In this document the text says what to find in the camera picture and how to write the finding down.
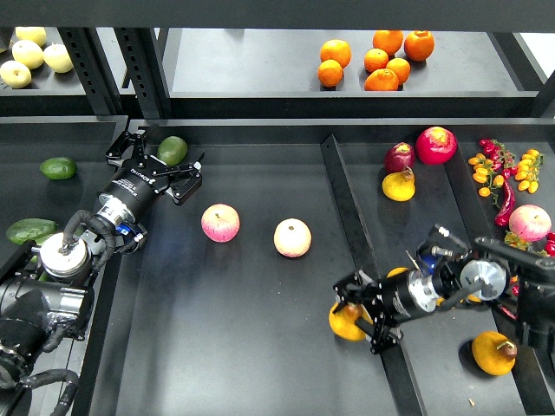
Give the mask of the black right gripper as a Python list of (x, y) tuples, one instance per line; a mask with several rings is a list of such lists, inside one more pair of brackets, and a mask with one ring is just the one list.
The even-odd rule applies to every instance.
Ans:
[(365, 334), (372, 354), (399, 347), (402, 332), (394, 325), (433, 314), (438, 300), (433, 276), (418, 269), (384, 280), (359, 269), (337, 281), (333, 290), (337, 302), (333, 314), (350, 303), (362, 305), (362, 314), (355, 319), (355, 325)]

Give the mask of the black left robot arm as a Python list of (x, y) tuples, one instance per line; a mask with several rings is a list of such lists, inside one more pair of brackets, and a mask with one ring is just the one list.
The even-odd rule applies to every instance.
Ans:
[(51, 384), (62, 385), (54, 415), (69, 412), (79, 388), (67, 368), (41, 373), (41, 354), (64, 339), (83, 339), (95, 302), (94, 284), (114, 255), (133, 253), (146, 241), (141, 218), (163, 195), (182, 205), (201, 186), (201, 160), (162, 140), (147, 150), (157, 131), (124, 131), (106, 152), (114, 175), (98, 193), (97, 211), (79, 210), (42, 242), (26, 237), (1, 268), (1, 413), (11, 415), (20, 399)]

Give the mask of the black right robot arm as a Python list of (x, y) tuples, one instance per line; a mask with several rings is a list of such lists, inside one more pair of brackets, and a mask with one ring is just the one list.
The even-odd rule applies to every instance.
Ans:
[(338, 281), (330, 326), (373, 353), (393, 347), (399, 326), (447, 311), (471, 296), (499, 311), (520, 344), (554, 351), (554, 260), (488, 237), (465, 244), (435, 225), (411, 257), (413, 268), (373, 278), (363, 270)]

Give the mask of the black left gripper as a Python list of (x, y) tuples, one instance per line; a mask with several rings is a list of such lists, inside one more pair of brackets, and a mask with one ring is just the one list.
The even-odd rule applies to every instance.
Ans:
[(113, 225), (138, 223), (161, 194), (183, 205), (202, 185), (204, 152), (176, 166), (147, 153), (147, 141), (158, 130), (154, 125), (142, 133), (124, 131), (106, 151), (107, 163), (118, 169), (99, 191), (98, 199), (108, 208), (103, 216)]

